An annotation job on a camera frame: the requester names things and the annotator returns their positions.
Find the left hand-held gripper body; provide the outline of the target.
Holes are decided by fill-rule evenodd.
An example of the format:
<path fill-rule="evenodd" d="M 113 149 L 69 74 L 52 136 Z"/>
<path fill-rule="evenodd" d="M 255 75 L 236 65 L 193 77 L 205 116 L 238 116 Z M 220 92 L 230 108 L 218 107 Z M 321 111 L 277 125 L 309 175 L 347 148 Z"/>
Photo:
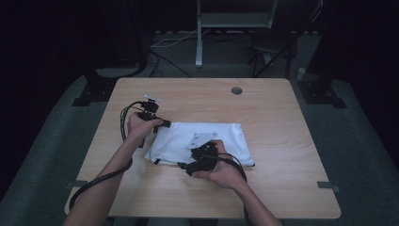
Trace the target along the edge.
<path fill-rule="evenodd" d="M 137 116 L 143 121 L 151 121 L 157 119 L 156 112 L 159 108 L 158 103 L 160 99 L 156 99 L 151 95 L 145 94 L 144 97 L 147 99 L 146 102 L 140 102 L 142 110 L 137 113 Z"/>

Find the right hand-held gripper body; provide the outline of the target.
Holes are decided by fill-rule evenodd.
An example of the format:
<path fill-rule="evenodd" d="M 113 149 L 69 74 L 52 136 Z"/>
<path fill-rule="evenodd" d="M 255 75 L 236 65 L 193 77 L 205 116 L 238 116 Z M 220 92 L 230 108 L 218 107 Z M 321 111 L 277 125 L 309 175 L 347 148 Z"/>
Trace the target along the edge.
<path fill-rule="evenodd" d="M 211 171 L 216 166 L 217 147 L 212 142 L 217 133 L 195 133 L 187 149 L 191 151 L 194 161 L 188 167 L 196 167 L 197 171 Z"/>

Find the white printed tank top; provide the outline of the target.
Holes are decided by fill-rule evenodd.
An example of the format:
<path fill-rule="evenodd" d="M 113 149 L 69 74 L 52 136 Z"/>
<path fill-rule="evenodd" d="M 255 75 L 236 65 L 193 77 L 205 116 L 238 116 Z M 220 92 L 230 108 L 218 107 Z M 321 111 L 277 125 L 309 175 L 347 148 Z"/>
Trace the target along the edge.
<path fill-rule="evenodd" d="M 191 150 L 213 139 L 222 140 L 227 152 L 243 166 L 255 165 L 240 123 L 173 122 L 169 128 L 158 129 L 145 158 L 154 164 L 190 163 Z"/>

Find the person's left hand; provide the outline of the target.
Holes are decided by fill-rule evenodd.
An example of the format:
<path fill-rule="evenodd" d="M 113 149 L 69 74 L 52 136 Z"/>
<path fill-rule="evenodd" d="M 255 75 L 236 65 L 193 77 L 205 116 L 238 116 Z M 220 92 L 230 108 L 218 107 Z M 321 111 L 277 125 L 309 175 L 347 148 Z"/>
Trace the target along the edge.
<path fill-rule="evenodd" d="M 136 113 L 133 113 L 129 116 L 129 120 L 127 122 L 127 138 L 135 141 L 142 141 L 151 133 L 151 130 L 155 126 L 161 125 L 162 123 L 163 121 L 161 119 L 143 121 Z"/>

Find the person's right hand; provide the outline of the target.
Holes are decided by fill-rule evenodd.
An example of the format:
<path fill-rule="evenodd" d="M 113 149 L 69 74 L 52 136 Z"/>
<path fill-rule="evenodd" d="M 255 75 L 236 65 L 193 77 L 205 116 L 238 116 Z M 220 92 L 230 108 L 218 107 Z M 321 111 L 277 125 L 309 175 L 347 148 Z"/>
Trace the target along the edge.
<path fill-rule="evenodd" d="M 239 170 L 230 164 L 232 156 L 225 150 L 223 141 L 213 140 L 213 143 L 216 145 L 218 155 L 222 157 L 222 160 L 217 161 L 212 171 L 197 171 L 192 176 L 198 179 L 210 180 L 218 186 L 232 189 L 235 192 L 246 190 L 248 184 Z"/>

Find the black stand base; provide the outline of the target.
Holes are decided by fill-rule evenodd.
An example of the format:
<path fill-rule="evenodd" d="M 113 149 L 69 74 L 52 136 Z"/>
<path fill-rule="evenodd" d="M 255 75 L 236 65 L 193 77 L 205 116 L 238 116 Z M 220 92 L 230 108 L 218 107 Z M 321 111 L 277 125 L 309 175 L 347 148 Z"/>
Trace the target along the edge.
<path fill-rule="evenodd" d="M 347 108 L 332 88 L 332 77 L 305 73 L 297 84 L 308 105 L 332 105 L 334 108 Z"/>
<path fill-rule="evenodd" d="M 89 106 L 95 102 L 107 102 L 118 81 L 117 78 L 102 77 L 100 75 L 85 75 L 87 83 L 80 96 L 75 98 L 73 106 Z"/>

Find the grey floor tape strip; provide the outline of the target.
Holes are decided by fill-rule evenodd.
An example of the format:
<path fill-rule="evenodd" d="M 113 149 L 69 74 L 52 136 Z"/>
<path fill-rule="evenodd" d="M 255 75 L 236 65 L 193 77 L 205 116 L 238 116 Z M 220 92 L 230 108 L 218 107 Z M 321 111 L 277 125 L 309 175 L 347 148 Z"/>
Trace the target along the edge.
<path fill-rule="evenodd" d="M 318 188 L 331 189 L 334 193 L 339 193 L 341 190 L 339 186 L 333 185 L 331 182 L 317 181 Z"/>
<path fill-rule="evenodd" d="M 72 189 L 73 187 L 82 187 L 86 185 L 88 181 L 82 181 L 82 180 L 75 180 L 72 182 L 68 182 L 65 186 L 66 189 Z"/>

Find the grey metal stand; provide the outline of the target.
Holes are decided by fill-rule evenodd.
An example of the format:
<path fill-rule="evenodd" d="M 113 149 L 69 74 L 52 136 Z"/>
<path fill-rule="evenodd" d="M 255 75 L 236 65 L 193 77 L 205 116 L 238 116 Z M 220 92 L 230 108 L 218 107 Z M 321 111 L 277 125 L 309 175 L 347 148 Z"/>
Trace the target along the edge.
<path fill-rule="evenodd" d="M 267 12 L 218 12 L 203 13 L 201 0 L 197 0 L 197 48 L 195 66 L 203 65 L 204 28 L 270 28 L 279 0 L 271 0 L 271 9 Z"/>

